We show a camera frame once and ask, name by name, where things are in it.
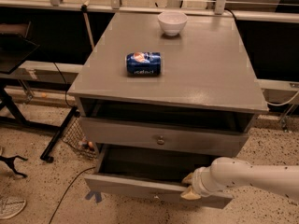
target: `soda can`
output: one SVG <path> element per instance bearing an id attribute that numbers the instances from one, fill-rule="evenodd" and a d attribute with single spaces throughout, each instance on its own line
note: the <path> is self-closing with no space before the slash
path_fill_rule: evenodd
<path id="1" fill-rule="evenodd" d="M 126 56 L 127 71 L 131 75 L 157 76 L 161 72 L 160 52 L 135 52 Z"/>

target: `wire basket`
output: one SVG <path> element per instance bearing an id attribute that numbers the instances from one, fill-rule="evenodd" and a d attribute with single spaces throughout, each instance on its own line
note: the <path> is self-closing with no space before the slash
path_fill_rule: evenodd
<path id="1" fill-rule="evenodd" d="M 68 125 L 68 129 L 62 137 L 62 141 L 69 145 L 77 155 L 88 159 L 95 159 L 95 151 L 94 149 L 90 149 L 85 143 L 85 135 L 78 122 L 78 119 L 79 113 L 75 114 L 75 116 L 72 118 Z"/>

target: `closed drawer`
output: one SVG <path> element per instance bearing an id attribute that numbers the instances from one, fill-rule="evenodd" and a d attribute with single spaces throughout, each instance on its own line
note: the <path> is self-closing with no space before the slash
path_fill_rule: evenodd
<path id="1" fill-rule="evenodd" d="M 161 124 L 80 118 L 88 139 L 102 144 L 147 147 L 233 157 L 248 140 L 245 133 Z"/>
<path id="2" fill-rule="evenodd" d="M 232 196 L 187 201 L 180 194 L 187 188 L 180 180 L 196 166 L 208 166 L 207 155 L 186 154 L 138 147 L 105 146 L 94 175 L 85 175 L 92 191 L 136 198 L 223 208 Z"/>

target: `white sneaker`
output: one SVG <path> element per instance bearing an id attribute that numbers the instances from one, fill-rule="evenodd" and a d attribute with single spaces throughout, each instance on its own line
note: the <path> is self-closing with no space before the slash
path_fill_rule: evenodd
<path id="1" fill-rule="evenodd" d="M 20 197 L 0 198 L 0 220 L 18 215 L 26 205 L 26 200 Z"/>

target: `gray cabinet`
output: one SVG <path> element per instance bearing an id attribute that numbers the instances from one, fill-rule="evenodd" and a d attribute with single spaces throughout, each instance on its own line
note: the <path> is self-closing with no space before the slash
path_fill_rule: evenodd
<path id="1" fill-rule="evenodd" d="M 223 208 L 231 199 L 180 198 L 182 178 L 219 156 L 234 157 L 267 111 L 234 20 L 189 16 L 167 37 L 155 14 L 115 14 L 69 94 L 96 144 L 91 190 Z M 159 51 L 157 77 L 130 77 L 124 57 Z"/>

